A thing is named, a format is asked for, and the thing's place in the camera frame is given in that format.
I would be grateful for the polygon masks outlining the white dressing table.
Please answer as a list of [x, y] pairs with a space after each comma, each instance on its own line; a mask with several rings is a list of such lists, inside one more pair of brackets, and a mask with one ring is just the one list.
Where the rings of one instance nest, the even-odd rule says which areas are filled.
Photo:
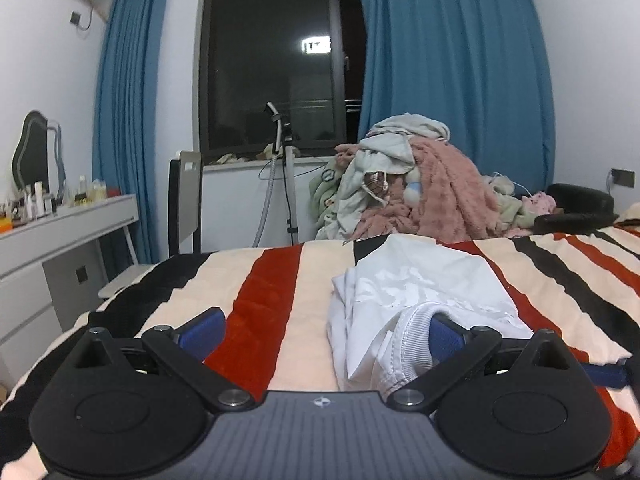
[[129, 227], [137, 199], [124, 195], [55, 214], [1, 235], [1, 385], [12, 389], [81, 313], [115, 292], [100, 240], [122, 233], [126, 278], [139, 264]]

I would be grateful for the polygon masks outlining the grey-white hoodie on pile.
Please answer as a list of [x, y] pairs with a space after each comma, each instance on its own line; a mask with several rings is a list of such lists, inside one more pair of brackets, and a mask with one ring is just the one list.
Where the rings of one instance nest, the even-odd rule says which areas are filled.
[[335, 195], [335, 218], [328, 237], [347, 240], [355, 233], [360, 218], [371, 202], [385, 205], [387, 198], [375, 185], [386, 185], [388, 177], [408, 174], [416, 168], [410, 139], [448, 141], [449, 128], [435, 119], [405, 113], [374, 124], [356, 144], [356, 153], [347, 165]]

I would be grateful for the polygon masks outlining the black chair with grey back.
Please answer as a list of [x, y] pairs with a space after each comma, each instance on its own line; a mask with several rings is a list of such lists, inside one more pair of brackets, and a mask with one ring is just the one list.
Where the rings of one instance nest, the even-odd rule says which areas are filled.
[[[168, 254], [180, 254], [180, 244], [190, 238], [194, 254], [202, 251], [203, 159], [200, 152], [180, 151], [169, 162], [168, 171]], [[132, 263], [99, 290], [107, 300], [152, 269], [152, 264], [138, 261], [128, 226], [122, 228]]]

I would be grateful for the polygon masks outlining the striped fleece blanket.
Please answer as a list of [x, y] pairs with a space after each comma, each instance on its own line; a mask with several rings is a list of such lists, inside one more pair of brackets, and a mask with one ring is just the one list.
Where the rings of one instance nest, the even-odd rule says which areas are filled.
[[[308, 242], [170, 258], [81, 315], [17, 383], [1, 410], [1, 474], [46, 473], [28, 418], [78, 339], [93, 326], [132, 338], [158, 324], [180, 326], [217, 307], [227, 341], [208, 359], [252, 393], [333, 390], [326, 321], [334, 278], [378, 241]], [[547, 234], [450, 244], [498, 282], [532, 330], [551, 328], [582, 362], [614, 362], [639, 348], [639, 231], [610, 226], [589, 235]]]

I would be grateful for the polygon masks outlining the dark window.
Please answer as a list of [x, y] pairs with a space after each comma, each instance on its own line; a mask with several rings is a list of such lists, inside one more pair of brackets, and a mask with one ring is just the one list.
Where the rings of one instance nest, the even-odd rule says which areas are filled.
[[357, 140], [367, 33], [360, 0], [204, 0], [198, 140], [208, 162], [273, 142], [274, 105], [305, 155]]

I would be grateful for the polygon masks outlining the left blue curtain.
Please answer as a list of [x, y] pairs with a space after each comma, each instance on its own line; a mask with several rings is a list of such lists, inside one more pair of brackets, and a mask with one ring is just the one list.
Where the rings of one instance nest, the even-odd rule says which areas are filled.
[[157, 244], [155, 145], [160, 40], [167, 0], [113, 0], [103, 40], [94, 103], [92, 174], [136, 196], [132, 234], [143, 263]]

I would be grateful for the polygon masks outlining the wall power socket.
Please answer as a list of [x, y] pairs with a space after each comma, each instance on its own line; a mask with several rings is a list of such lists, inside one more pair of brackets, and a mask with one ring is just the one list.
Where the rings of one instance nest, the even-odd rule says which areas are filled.
[[632, 170], [612, 168], [611, 179], [614, 185], [623, 188], [634, 188], [636, 184], [636, 174]]

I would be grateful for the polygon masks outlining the right blue curtain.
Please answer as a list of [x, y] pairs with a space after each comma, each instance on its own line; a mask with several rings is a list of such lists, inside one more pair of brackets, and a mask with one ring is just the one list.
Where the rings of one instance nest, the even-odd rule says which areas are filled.
[[361, 0], [359, 132], [404, 113], [438, 120], [481, 174], [553, 180], [549, 62], [533, 0]]

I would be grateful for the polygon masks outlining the pink fluffy blanket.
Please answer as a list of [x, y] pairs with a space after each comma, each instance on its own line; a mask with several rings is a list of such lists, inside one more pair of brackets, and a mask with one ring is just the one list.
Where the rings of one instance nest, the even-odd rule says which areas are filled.
[[495, 193], [472, 160], [444, 141], [413, 136], [410, 145], [416, 168], [375, 185], [387, 203], [371, 202], [347, 240], [401, 233], [457, 243], [498, 235]]

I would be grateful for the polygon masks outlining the white t-shirt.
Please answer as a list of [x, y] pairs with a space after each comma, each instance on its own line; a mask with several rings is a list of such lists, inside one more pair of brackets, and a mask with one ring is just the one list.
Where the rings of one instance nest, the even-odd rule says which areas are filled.
[[436, 314], [465, 330], [533, 335], [484, 258], [419, 237], [391, 235], [332, 282], [326, 331], [343, 391], [389, 396], [430, 370]]

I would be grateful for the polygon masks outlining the light green garment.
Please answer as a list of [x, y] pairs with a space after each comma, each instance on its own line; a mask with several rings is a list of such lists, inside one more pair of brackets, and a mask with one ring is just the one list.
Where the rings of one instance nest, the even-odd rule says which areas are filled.
[[336, 218], [336, 198], [344, 174], [343, 165], [331, 158], [309, 183], [310, 213], [321, 230]]

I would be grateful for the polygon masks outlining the white tripod stand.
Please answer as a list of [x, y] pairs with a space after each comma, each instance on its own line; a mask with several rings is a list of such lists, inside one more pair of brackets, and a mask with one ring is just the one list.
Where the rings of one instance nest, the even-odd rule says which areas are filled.
[[294, 246], [299, 243], [299, 225], [295, 193], [295, 153], [291, 123], [288, 116], [280, 113], [273, 102], [266, 103], [266, 112], [269, 114], [270, 120], [276, 125], [276, 135], [274, 136], [271, 155], [268, 157], [269, 177], [267, 179], [267, 191], [262, 203], [262, 212], [260, 213], [258, 227], [254, 236], [253, 247], [259, 246], [262, 241], [262, 234], [265, 232], [278, 168], [282, 170], [282, 185], [286, 206], [286, 232], [290, 238], [291, 245]]

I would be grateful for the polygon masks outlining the wavy frame mirror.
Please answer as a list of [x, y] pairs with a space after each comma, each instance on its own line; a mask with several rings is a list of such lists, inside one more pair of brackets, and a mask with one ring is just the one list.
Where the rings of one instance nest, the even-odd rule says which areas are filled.
[[11, 159], [11, 174], [17, 191], [41, 182], [61, 205], [66, 191], [62, 153], [62, 128], [39, 110], [28, 112]]

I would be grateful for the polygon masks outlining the blue curtain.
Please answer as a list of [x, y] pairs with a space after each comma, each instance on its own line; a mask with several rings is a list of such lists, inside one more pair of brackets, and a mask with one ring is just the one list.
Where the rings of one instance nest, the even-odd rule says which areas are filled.
[[533, 0], [361, 0], [359, 132], [404, 113], [438, 120], [481, 174], [553, 180], [549, 62]]
[[94, 103], [92, 174], [136, 196], [132, 234], [143, 263], [157, 244], [155, 145], [160, 40], [167, 0], [113, 0], [103, 40]]

